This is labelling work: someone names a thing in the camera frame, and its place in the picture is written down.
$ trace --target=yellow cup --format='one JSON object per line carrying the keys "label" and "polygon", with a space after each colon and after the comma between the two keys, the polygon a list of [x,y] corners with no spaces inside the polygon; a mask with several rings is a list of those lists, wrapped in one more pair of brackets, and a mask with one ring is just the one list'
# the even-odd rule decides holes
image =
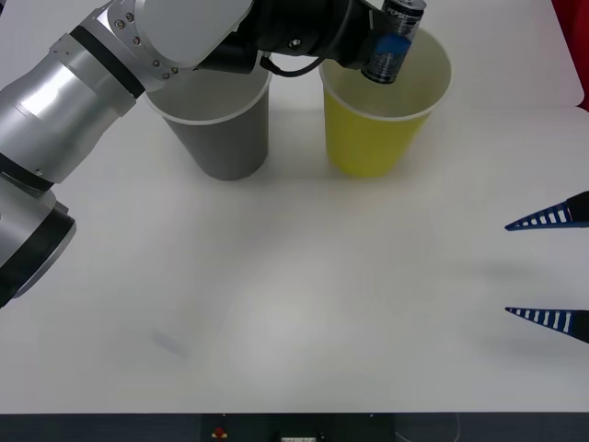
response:
{"label": "yellow cup", "polygon": [[453,80],[440,42],[420,29],[392,85],[379,85],[336,62],[321,65],[328,155],[354,177],[380,177],[405,153],[444,100]]}

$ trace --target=red object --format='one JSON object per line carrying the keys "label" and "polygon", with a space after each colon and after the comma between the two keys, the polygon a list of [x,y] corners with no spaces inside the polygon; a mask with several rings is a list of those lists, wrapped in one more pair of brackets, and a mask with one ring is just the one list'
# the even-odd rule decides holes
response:
{"label": "red object", "polygon": [[585,90],[581,106],[589,111],[589,0],[552,0],[552,3]]}
{"label": "red object", "polygon": [[227,439],[227,432],[223,428],[215,428],[213,431],[213,437],[216,439]]}

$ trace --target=black cable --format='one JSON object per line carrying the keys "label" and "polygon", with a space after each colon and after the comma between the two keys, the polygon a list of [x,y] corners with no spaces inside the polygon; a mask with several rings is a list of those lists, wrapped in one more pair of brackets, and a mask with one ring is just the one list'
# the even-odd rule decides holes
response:
{"label": "black cable", "polygon": [[260,66],[272,72],[273,74],[276,74],[277,76],[285,76],[286,78],[296,78],[298,76],[303,76],[318,68],[323,62],[327,60],[327,58],[335,50],[336,46],[340,44],[341,38],[343,37],[343,33],[348,28],[350,18],[352,18],[353,2],[354,0],[348,0],[348,9],[346,10],[346,15],[344,16],[343,21],[341,22],[338,33],[335,34],[335,37],[331,41],[331,44],[329,45],[325,53],[318,57],[317,60],[315,60],[312,64],[310,64],[307,67],[304,67],[303,69],[299,69],[298,71],[283,71],[280,67],[274,64],[274,62],[269,57],[264,55],[263,57],[261,57]]}

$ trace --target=can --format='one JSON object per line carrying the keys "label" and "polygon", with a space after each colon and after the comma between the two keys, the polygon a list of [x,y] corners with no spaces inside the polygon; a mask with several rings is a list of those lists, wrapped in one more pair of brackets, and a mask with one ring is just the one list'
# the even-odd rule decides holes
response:
{"label": "can", "polygon": [[383,85],[395,82],[426,7],[423,0],[385,0],[382,10],[390,16],[390,33],[381,38],[375,55],[363,67],[366,78]]}

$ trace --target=cup rim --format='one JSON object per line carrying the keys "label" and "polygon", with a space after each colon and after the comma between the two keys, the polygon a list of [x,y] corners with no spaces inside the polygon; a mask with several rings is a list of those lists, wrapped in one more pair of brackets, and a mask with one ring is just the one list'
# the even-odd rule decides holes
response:
{"label": "cup rim", "polygon": [[448,96],[448,94],[450,93],[450,90],[452,89],[452,86],[454,85],[454,74],[455,74],[455,70],[454,70],[454,64],[452,63],[452,59],[450,58],[450,55],[448,54],[448,51],[446,50],[446,48],[444,47],[444,45],[435,38],[435,36],[429,32],[426,29],[419,29],[419,32],[425,32],[426,34],[428,34],[432,39],[435,40],[435,42],[440,46],[440,48],[442,48],[442,51],[444,51],[444,55],[445,57],[448,59],[448,62],[450,63],[450,81],[448,81],[448,85],[446,87],[446,90],[444,92],[444,94],[442,95],[442,97],[440,97],[440,99],[438,99],[432,106],[430,106],[428,109],[426,110],[422,110],[421,112],[418,113],[413,113],[411,115],[405,115],[404,117],[380,117],[377,115],[372,115],[368,112],[364,112],[362,110],[357,110],[354,107],[350,106],[348,103],[346,103],[343,99],[340,98],[340,95],[337,94],[335,92],[335,90],[333,90],[333,87],[331,87],[331,84],[329,83],[329,81],[327,81],[326,76],[325,76],[325,65],[322,64],[321,67],[319,68],[319,74],[321,75],[321,81],[323,83],[323,87],[329,92],[329,95],[335,99],[338,103],[340,103],[341,106],[343,106],[345,109],[347,109],[348,111],[355,113],[356,115],[359,115],[363,118],[367,118],[369,120],[375,121],[375,122],[407,122],[410,120],[417,120],[418,118],[424,117],[426,115],[429,115],[430,113],[432,113],[440,104],[442,104],[442,102],[445,100],[445,98]]}
{"label": "cup rim", "polygon": [[231,120],[234,120],[235,118],[243,115],[251,108],[256,106],[258,102],[264,97],[264,95],[266,95],[268,89],[270,88],[270,83],[272,81],[273,74],[270,71],[266,71],[266,74],[266,83],[264,83],[264,86],[260,89],[260,93],[256,96],[256,98],[254,98],[247,106],[244,106],[242,109],[236,110],[235,112],[230,113],[225,117],[216,118],[214,120],[184,120],[173,115],[170,115],[166,112],[163,112],[161,109],[159,109],[156,106],[156,104],[149,98],[149,93],[144,94],[144,99],[147,101],[147,104],[149,104],[149,107],[153,109],[159,116],[171,122],[177,122],[179,124],[185,124],[187,126],[212,126],[214,124],[220,124],[222,122],[229,122]]}

